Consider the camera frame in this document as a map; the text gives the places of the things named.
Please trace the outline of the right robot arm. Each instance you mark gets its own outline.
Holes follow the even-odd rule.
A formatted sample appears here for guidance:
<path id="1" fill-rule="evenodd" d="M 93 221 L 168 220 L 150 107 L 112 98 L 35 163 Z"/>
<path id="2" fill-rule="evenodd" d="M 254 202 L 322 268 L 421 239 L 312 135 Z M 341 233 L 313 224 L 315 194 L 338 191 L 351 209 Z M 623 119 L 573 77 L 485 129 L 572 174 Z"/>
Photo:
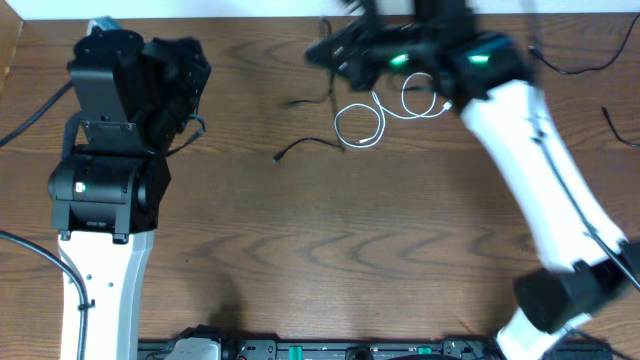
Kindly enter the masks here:
<path id="1" fill-rule="evenodd" d="M 387 25 L 377 5 L 311 45 L 306 59 L 369 91 L 384 73 L 431 76 L 493 159 L 536 245 L 540 268 L 515 280 L 517 308 L 494 339 L 498 359 L 540 359 L 639 284 L 639 246 L 592 194 L 513 39 L 478 29 L 463 1 L 418 1 Z"/>

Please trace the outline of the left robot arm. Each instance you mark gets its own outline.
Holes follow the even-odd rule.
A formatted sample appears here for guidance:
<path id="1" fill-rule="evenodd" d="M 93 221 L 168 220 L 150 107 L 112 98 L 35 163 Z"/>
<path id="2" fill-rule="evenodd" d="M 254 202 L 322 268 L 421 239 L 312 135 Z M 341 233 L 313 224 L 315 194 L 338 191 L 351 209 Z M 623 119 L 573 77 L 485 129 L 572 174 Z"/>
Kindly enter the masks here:
<path id="1" fill-rule="evenodd" d="M 119 29 L 82 38 L 68 71 L 80 109 L 48 181 L 68 268 L 60 355 L 133 359 L 167 160 L 199 119 L 211 67 L 192 37 L 148 41 Z"/>

